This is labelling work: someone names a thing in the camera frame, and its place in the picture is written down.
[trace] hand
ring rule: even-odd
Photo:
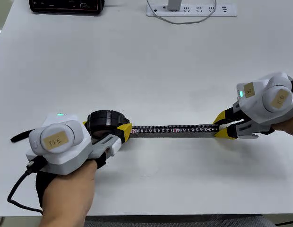
[[[274,130],[285,131],[288,134],[293,135],[293,118],[285,122],[274,124],[272,127]]]
[[[40,227],[80,227],[91,208],[95,193],[94,160],[85,162],[78,170],[57,176],[43,195],[43,218]]]

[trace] black device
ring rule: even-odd
[[[103,10],[104,0],[29,0],[35,13],[94,14]]]

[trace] paper label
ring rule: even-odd
[[[271,105],[277,109],[280,109],[283,106],[283,103],[287,99],[288,95],[289,95],[288,91],[280,89],[277,92],[274,100],[271,102]]]
[[[54,135],[48,136],[47,138],[43,139],[43,142],[45,143],[47,150],[51,150],[54,148],[57,148],[65,143],[69,142],[69,139],[66,135],[65,131],[60,131]]]
[[[244,85],[245,98],[249,98],[255,95],[255,88],[253,83]]]

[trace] power strip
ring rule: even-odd
[[[154,12],[161,17],[204,17],[209,15],[214,10],[214,5],[207,4],[182,4],[179,11],[167,10],[167,5],[150,4]],[[146,5],[146,15],[154,17],[152,10]],[[212,14],[213,17],[236,17],[236,4],[217,4],[216,11]]]

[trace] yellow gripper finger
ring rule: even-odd
[[[229,139],[229,140],[235,140],[238,138],[236,127],[235,126],[229,126],[227,128],[224,128],[217,132],[215,134],[216,138],[223,138],[223,139]]]
[[[225,110],[223,110],[214,120],[213,124],[216,124],[218,121],[225,119]]]

